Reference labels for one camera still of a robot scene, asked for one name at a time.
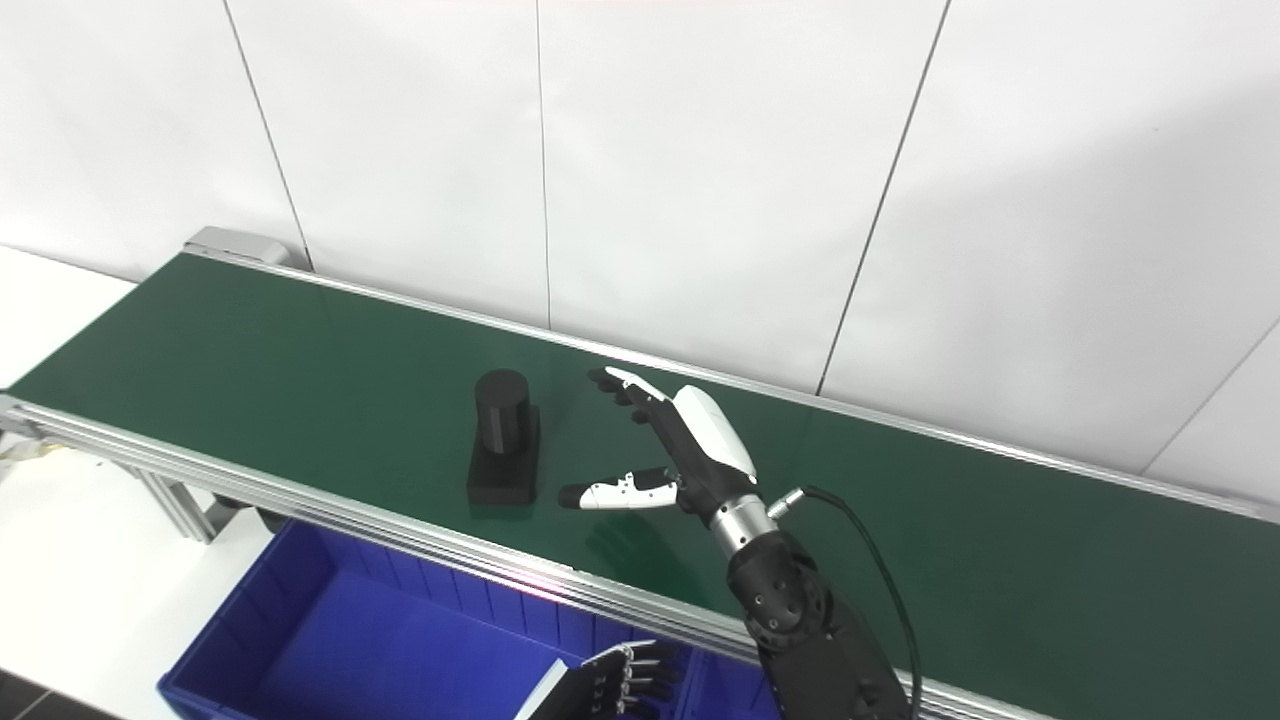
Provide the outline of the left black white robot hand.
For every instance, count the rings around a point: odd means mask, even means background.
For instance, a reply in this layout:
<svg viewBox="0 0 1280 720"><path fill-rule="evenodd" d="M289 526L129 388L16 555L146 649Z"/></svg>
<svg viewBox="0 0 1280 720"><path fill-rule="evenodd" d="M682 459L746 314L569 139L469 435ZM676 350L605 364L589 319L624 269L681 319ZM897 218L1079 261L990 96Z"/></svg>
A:
<svg viewBox="0 0 1280 720"><path fill-rule="evenodd" d="M659 719L684 679L680 647L666 641L613 644L570 666L557 660L517 719Z"/></svg>

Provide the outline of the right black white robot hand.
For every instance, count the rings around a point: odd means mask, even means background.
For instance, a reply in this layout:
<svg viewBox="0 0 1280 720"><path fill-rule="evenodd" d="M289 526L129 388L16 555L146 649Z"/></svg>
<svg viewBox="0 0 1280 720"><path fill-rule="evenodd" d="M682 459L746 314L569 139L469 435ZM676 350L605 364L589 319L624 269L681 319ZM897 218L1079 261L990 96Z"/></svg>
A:
<svg viewBox="0 0 1280 720"><path fill-rule="evenodd" d="M685 386L668 396L617 366L588 373L632 419L649 427L669 461L594 483L570 484L557 501L570 510L644 510L675 506L705 527L746 503L760 503L756 469L736 429L705 391Z"/></svg>

